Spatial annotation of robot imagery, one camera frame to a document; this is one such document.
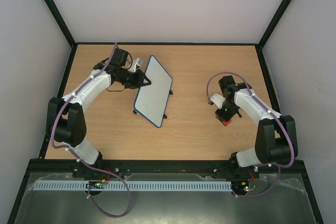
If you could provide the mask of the red whiteboard eraser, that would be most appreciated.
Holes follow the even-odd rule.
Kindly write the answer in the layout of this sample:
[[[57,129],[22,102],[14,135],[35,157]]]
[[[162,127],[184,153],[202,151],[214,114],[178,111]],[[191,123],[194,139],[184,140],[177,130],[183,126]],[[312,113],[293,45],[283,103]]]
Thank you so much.
[[[223,121],[222,124],[223,126],[228,126],[232,121],[228,120],[228,121]]]

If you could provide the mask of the small blue-framed whiteboard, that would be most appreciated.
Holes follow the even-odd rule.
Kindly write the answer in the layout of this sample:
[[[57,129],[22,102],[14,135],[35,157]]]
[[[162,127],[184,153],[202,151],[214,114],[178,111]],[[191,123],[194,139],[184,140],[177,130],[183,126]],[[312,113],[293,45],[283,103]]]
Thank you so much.
[[[138,89],[133,110],[160,128],[166,119],[165,110],[172,95],[173,79],[154,55],[149,57],[144,74],[151,84]]]

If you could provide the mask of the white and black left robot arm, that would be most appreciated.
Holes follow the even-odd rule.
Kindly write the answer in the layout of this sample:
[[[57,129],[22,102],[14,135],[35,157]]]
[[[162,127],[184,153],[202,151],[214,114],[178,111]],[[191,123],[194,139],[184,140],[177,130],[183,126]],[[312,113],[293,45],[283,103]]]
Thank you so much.
[[[85,111],[98,95],[120,83],[125,89],[151,85],[151,80],[140,69],[143,60],[114,46],[109,58],[98,62],[90,75],[73,91],[48,102],[46,135],[54,149],[69,151],[80,162],[94,165],[101,153],[87,138]]]

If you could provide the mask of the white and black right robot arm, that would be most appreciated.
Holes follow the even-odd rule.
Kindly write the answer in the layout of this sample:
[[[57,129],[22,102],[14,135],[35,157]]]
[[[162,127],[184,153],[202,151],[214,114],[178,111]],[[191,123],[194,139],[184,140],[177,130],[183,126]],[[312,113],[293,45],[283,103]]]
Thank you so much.
[[[210,103],[217,106],[216,118],[227,126],[234,116],[242,117],[240,110],[257,125],[254,147],[232,153],[229,172],[242,177],[248,167],[277,165],[292,166],[298,155],[296,123],[293,117],[283,116],[262,101],[249,84],[236,83],[233,76],[224,76],[219,82],[222,94],[214,94]]]

